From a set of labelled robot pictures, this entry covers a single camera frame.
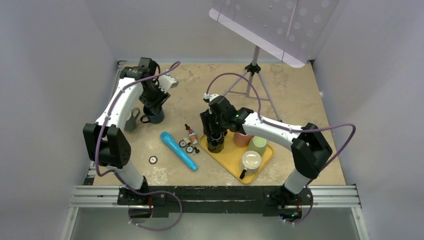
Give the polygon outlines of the dark blue ceramic mug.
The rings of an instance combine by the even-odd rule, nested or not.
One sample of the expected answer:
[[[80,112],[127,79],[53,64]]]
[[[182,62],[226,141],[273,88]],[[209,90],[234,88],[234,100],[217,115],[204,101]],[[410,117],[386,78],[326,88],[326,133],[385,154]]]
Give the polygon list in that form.
[[[158,113],[151,112],[147,107],[143,107],[143,115],[140,117],[140,121],[144,124],[160,124],[165,118],[163,108],[159,109]]]

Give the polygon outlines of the black ceramic mug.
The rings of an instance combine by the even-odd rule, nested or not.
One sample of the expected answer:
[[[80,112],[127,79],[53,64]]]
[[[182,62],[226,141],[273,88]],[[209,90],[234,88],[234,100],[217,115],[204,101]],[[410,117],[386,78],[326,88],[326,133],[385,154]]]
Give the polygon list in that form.
[[[207,150],[211,153],[218,154],[224,148],[225,134],[220,133],[207,137]]]

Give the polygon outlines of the grey ceramic mug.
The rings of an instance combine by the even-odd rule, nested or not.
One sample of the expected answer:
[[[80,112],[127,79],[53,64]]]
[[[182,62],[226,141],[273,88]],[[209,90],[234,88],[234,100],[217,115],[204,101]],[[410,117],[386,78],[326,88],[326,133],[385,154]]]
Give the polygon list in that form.
[[[141,111],[138,107],[133,108],[130,113],[129,117],[125,122],[124,130],[127,132],[132,132],[137,128],[137,119],[140,115]]]

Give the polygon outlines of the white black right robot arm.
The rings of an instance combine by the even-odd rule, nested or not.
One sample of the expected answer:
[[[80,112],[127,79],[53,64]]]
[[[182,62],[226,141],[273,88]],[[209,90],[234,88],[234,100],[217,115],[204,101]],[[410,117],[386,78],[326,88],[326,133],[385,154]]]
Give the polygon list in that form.
[[[261,117],[252,109],[236,109],[219,94],[204,94],[208,109],[200,114],[207,149],[220,153],[224,148],[227,131],[261,137],[292,153],[294,170],[281,187],[280,196],[288,204],[300,198],[301,190],[318,177],[333,153],[332,148],[312,123],[305,126],[289,125]]]

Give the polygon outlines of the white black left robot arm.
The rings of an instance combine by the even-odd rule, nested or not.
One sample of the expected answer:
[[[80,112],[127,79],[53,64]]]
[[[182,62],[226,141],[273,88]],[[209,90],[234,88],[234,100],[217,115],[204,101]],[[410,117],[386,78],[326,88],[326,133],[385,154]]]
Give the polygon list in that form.
[[[162,110],[170,97],[169,90],[179,84],[169,73],[180,64],[176,61],[169,69],[160,71],[156,61],[142,57],[138,65],[124,67],[119,71],[117,87],[107,107],[94,123],[85,124],[82,130],[96,174],[99,177],[114,174],[138,205],[148,201],[149,191],[143,187],[145,177],[130,160],[132,149],[124,135],[125,125],[136,101],[153,114]]]

